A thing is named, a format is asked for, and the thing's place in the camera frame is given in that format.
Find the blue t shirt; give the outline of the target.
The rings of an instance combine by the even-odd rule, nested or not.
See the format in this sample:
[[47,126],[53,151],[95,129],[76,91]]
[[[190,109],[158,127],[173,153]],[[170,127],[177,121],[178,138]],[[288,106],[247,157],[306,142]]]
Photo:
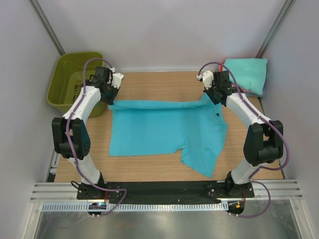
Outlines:
[[222,105],[204,95],[198,101],[115,101],[110,156],[173,154],[181,162],[212,177],[224,148],[228,125]]

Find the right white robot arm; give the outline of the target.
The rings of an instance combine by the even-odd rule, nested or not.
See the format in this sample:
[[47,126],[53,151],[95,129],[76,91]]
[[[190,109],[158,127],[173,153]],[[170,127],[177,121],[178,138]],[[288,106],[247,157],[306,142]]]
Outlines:
[[269,164],[283,156],[283,124],[262,114],[237,86],[232,86],[227,71],[202,74],[204,93],[211,101],[222,104],[241,120],[247,128],[243,146],[244,158],[230,171],[224,188],[230,197],[242,197],[249,191],[250,180],[260,169],[269,169]]

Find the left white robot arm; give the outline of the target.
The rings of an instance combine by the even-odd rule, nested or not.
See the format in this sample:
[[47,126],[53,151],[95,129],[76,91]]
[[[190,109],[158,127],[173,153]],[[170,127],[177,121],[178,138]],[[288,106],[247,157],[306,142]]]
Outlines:
[[80,94],[71,108],[60,118],[52,120],[54,150],[67,159],[81,177],[72,182],[78,199],[102,199],[106,191],[102,173],[90,156],[91,140],[86,122],[97,103],[113,105],[124,75],[114,69],[96,67],[85,79]]

